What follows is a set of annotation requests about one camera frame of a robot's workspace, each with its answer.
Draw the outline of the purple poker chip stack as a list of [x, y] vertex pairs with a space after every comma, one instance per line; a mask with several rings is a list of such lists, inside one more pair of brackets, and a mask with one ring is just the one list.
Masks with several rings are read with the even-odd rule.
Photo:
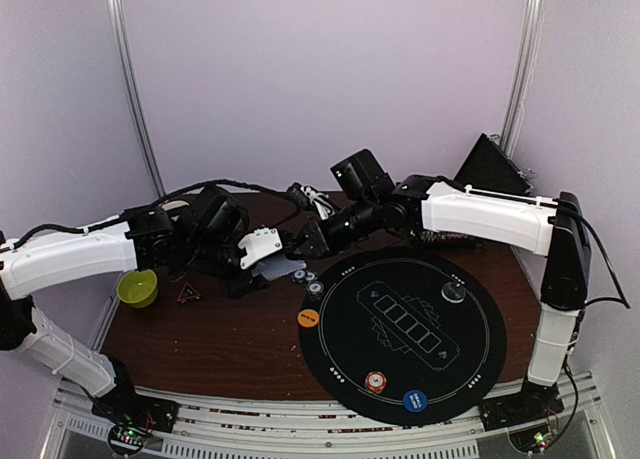
[[324, 295], [324, 285], [320, 281], [311, 281], [306, 285], [307, 297], [311, 301], [321, 300]]

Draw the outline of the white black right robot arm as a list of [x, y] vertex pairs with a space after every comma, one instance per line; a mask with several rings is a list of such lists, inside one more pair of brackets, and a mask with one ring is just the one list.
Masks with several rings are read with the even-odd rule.
[[395, 182], [369, 150], [334, 166], [348, 198], [337, 208], [301, 185], [288, 192], [309, 212], [297, 238], [304, 358], [322, 387], [361, 415], [401, 425], [435, 423], [479, 405], [507, 353], [503, 316], [469, 272], [416, 246], [351, 254], [380, 230], [420, 240], [453, 233], [527, 250], [546, 261], [533, 352], [521, 390], [503, 400], [519, 419], [561, 411], [557, 380], [589, 305], [591, 255], [600, 239], [577, 197], [533, 198], [412, 175]]

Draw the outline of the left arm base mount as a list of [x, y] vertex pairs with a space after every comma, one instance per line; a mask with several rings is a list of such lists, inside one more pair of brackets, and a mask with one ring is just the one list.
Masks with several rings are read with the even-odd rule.
[[91, 412], [119, 426], [150, 432], [173, 431], [179, 405], [177, 402], [116, 388], [102, 397], [89, 395]]

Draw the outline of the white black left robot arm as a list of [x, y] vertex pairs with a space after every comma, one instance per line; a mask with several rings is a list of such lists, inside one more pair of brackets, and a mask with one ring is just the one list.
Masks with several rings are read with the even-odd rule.
[[232, 181], [197, 183], [148, 205], [76, 228], [43, 224], [1, 241], [1, 348], [19, 351], [74, 381], [123, 423], [144, 412], [126, 366], [94, 353], [53, 324], [33, 293], [97, 275], [166, 267], [217, 277], [233, 298], [262, 285], [253, 268], [294, 247], [278, 224], [251, 230]]

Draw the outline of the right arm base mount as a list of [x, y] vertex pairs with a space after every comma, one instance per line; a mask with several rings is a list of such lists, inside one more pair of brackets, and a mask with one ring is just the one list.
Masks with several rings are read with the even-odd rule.
[[545, 419], [549, 412], [565, 409], [556, 387], [539, 387], [483, 400], [479, 405], [480, 419], [486, 431], [519, 426]]

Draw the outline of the grey playing card deck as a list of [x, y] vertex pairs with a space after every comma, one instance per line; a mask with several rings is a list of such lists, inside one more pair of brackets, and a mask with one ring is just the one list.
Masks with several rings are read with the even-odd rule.
[[274, 281], [298, 270], [304, 270], [306, 267], [307, 264], [304, 260], [292, 260], [278, 255], [259, 261], [255, 265], [253, 272], [267, 281]]

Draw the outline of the orange big blind button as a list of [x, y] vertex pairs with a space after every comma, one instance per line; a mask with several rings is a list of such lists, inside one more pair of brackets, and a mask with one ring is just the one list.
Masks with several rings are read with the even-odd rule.
[[320, 322], [319, 312], [314, 309], [303, 309], [297, 315], [297, 322], [303, 328], [316, 327]]

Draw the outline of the blue small blind button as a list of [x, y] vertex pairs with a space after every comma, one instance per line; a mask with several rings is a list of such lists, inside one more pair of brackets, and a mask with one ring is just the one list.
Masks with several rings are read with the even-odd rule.
[[403, 396], [403, 406], [410, 413], [422, 413], [428, 406], [426, 394], [417, 389], [407, 391]]

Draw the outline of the orange poker chip stack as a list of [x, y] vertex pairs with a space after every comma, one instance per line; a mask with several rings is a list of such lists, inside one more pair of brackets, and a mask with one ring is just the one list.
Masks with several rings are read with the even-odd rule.
[[369, 392], [380, 394], [386, 389], [387, 378], [380, 371], [371, 371], [366, 375], [364, 385]]

